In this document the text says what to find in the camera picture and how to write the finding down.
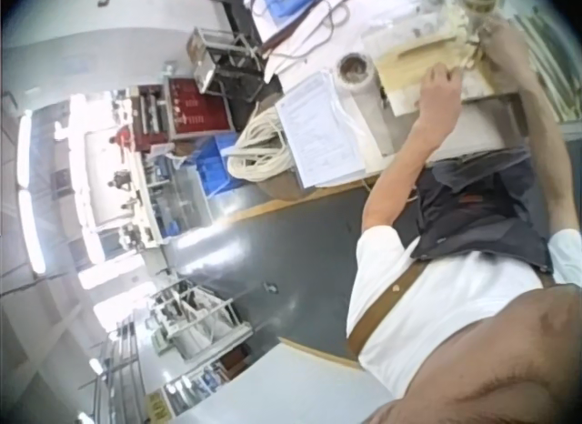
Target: cable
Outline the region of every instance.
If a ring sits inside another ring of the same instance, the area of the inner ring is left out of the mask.
[[[327,35],[326,40],[323,40],[323,41],[319,42],[318,44],[312,46],[303,54],[290,55],[290,54],[279,54],[279,53],[271,52],[268,56],[269,57],[288,58],[290,60],[301,60],[301,59],[309,56],[311,53],[313,53],[319,47],[321,47],[321,46],[325,45],[327,42],[329,42],[331,40],[331,38],[333,37],[334,32],[336,31],[336,24],[334,23],[334,19],[333,19],[334,9],[332,8],[331,4],[329,4],[327,1],[323,1],[323,2],[326,3],[327,7],[329,7],[329,11],[327,12],[327,17],[324,18],[324,19],[329,19],[329,34]],[[341,25],[345,24],[347,22],[347,19],[349,19],[349,17],[344,18],[344,20],[341,22]]]
[[[260,115],[253,114],[245,131],[226,155],[230,175],[252,183],[277,176],[294,165],[274,106]]]

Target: gray floor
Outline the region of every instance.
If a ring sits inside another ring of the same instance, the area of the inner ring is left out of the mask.
[[[568,148],[580,210],[582,142]],[[179,272],[236,298],[241,315],[257,330],[250,343],[256,357],[284,337],[349,358],[346,315],[366,197],[361,188],[305,203],[236,223],[190,247],[180,247],[182,238],[175,239],[166,255]],[[535,225],[546,234],[539,190],[528,197]],[[415,207],[396,223],[405,245],[416,236]],[[266,292],[265,282],[275,284],[278,293]]]

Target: white rope coil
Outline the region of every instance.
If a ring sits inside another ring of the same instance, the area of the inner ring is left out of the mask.
[[[274,106],[253,115],[236,144],[225,154],[230,175],[253,183],[277,176],[294,165]]]

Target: label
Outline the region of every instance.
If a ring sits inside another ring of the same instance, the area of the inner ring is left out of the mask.
[[[146,396],[147,414],[152,424],[164,424],[172,419],[172,412],[166,404],[162,390]]]

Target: blue bin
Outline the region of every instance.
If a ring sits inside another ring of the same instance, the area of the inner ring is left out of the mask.
[[[241,187],[245,183],[228,174],[226,158],[221,155],[221,150],[234,145],[237,139],[237,133],[211,136],[193,156],[208,198]]]

